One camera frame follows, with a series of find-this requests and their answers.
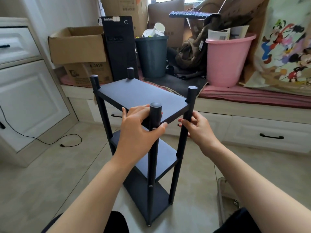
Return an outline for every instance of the top shelf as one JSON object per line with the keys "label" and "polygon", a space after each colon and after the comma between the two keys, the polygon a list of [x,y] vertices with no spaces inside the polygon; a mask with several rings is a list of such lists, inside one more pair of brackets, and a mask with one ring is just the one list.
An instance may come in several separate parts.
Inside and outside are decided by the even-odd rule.
{"label": "top shelf", "polygon": [[123,79],[102,85],[98,90],[98,96],[119,110],[122,110],[122,107],[128,110],[138,105],[160,103],[163,112],[161,123],[171,123],[189,109],[184,97],[138,79]]}

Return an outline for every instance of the black three-tier shelf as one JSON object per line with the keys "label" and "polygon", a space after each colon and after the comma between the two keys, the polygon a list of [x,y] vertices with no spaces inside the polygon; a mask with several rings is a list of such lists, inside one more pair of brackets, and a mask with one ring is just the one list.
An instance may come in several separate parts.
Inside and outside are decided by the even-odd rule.
{"label": "black three-tier shelf", "polygon": [[[104,101],[119,110],[124,107],[127,111],[131,107],[150,104],[150,115],[142,125],[152,130],[164,122],[173,122],[181,115],[190,121],[197,94],[197,87],[190,86],[185,99],[135,79],[133,68],[128,68],[127,73],[128,78],[102,86],[99,85],[97,75],[90,77],[112,155],[116,151],[120,131],[112,133]],[[173,204],[187,136],[188,131],[182,126],[177,151],[158,139],[123,183],[148,226]],[[172,184],[167,193],[158,181],[173,167]]]}

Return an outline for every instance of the hand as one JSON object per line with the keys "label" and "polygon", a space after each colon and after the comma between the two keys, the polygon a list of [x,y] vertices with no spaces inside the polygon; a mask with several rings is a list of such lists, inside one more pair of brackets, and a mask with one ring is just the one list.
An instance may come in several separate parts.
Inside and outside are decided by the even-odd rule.
{"label": "hand", "polygon": [[149,132],[142,128],[142,121],[149,116],[149,105],[122,108],[121,134],[117,151],[113,156],[124,165],[134,165],[150,150],[153,143],[165,133],[167,123]]}
{"label": "hand", "polygon": [[190,137],[201,149],[203,147],[210,148],[220,142],[215,137],[208,120],[198,111],[193,111],[191,122],[180,118],[178,119],[181,127],[184,125],[188,129],[188,137]]}

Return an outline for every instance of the black keyboard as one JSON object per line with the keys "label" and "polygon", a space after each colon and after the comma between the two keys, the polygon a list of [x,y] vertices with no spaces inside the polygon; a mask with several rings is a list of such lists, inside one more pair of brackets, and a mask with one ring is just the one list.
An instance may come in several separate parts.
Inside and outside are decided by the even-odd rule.
{"label": "black keyboard", "polygon": [[170,18],[189,18],[189,19],[206,19],[207,17],[216,17],[220,14],[216,13],[205,13],[205,12],[194,12],[194,11],[172,11],[169,14]]}

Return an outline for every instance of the forearm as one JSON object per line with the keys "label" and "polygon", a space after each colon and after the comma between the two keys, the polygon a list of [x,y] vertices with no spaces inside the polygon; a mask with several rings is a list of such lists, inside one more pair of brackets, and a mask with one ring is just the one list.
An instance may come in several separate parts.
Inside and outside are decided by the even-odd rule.
{"label": "forearm", "polygon": [[126,166],[112,158],[50,228],[48,233],[102,233],[120,187],[131,169],[131,166]]}
{"label": "forearm", "polygon": [[217,143],[202,152],[216,164],[263,233],[310,232],[311,211]]}

